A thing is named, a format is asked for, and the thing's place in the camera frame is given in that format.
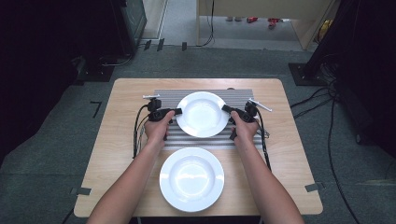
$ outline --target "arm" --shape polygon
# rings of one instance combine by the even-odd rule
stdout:
[[[234,143],[245,168],[254,202],[264,223],[304,223],[303,218],[282,184],[265,164],[253,143],[258,124],[245,123],[233,111],[236,123]]]
[[[88,223],[128,223],[140,200],[154,163],[164,146],[169,120],[174,111],[158,122],[145,124],[148,141],[119,179],[94,207]]]

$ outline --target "white plate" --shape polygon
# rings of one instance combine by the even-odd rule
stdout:
[[[198,91],[184,97],[177,108],[183,114],[177,116],[178,126],[195,137],[211,137],[221,132],[230,115],[222,111],[224,101],[216,94]]]
[[[174,152],[160,172],[163,197],[184,212],[206,209],[218,199],[223,187],[224,171],[219,160],[199,147]]]

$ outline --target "hand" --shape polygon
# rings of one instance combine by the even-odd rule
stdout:
[[[153,144],[156,148],[163,148],[165,142],[163,138],[168,134],[169,120],[175,115],[175,111],[169,111],[160,121],[147,121],[145,123],[145,133],[148,137],[147,144]]]
[[[257,122],[247,123],[239,118],[236,111],[231,112],[231,117],[235,120],[236,124],[236,134],[237,136],[233,140],[237,147],[241,147],[246,143],[253,143],[253,136],[259,129],[259,124]]]

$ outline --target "red object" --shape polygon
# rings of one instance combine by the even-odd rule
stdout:
[[[280,19],[269,18],[268,21],[270,22],[270,24],[268,25],[268,28],[270,30],[272,30],[276,27],[276,23],[279,22]]]
[[[252,23],[254,21],[257,21],[259,18],[257,17],[247,17],[247,23]]]

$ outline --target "forearm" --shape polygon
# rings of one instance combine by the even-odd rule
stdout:
[[[128,223],[149,180],[159,149],[146,145],[93,209],[88,223]]]
[[[238,151],[264,223],[304,223],[293,199],[268,169],[253,143],[239,146]]]

